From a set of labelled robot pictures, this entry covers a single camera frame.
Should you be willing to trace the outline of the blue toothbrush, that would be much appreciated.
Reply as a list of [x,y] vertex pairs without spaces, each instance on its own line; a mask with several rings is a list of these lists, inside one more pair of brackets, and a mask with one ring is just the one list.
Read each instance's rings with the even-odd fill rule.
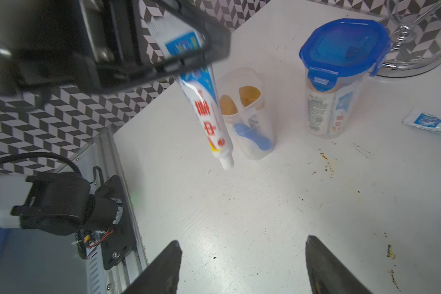
[[263,136],[256,127],[249,127],[238,122],[233,125],[233,128],[237,135],[254,142],[259,150],[268,151],[273,148],[272,141]]

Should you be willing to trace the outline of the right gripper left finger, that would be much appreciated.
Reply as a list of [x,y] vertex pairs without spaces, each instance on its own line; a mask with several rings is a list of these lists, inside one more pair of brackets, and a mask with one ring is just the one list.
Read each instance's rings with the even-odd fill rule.
[[182,254],[179,242],[170,242],[123,294],[176,294]]

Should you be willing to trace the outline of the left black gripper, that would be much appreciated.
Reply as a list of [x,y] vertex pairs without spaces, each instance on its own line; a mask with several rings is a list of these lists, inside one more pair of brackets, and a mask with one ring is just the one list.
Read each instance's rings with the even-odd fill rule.
[[130,1],[0,1],[0,95],[114,93],[137,85],[139,65]]

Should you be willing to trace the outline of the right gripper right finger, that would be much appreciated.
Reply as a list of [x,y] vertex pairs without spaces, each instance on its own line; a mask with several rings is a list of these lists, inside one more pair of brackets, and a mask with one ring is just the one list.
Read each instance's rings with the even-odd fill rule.
[[316,236],[308,236],[305,255],[312,293],[371,294]]

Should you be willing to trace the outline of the blue lid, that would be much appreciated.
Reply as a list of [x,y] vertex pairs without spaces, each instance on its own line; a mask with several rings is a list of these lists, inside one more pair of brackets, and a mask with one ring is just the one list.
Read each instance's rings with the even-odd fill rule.
[[300,49],[307,78],[319,92],[340,78],[377,75],[391,46],[387,29],[373,20],[342,18],[317,28]]

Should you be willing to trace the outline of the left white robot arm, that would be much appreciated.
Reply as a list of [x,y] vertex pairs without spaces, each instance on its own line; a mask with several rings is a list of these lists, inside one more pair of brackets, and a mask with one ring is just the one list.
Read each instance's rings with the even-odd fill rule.
[[[159,1],[165,15],[153,34],[183,28],[200,34],[197,45],[145,61],[136,1],[0,1],[0,112],[43,110],[52,89],[73,84],[88,94],[111,94],[223,60],[230,31],[189,1]],[[22,229],[54,235],[106,230],[123,207],[97,198],[78,167],[27,177],[26,202],[11,209]]]

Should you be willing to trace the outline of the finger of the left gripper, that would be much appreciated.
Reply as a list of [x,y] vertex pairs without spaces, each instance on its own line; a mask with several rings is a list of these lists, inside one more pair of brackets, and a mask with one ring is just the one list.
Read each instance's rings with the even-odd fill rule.
[[205,38],[203,45],[194,51],[175,55],[167,60],[143,66],[132,71],[133,79],[159,79],[176,76],[229,57],[231,32],[206,12],[189,1],[156,1],[176,19],[200,32]]

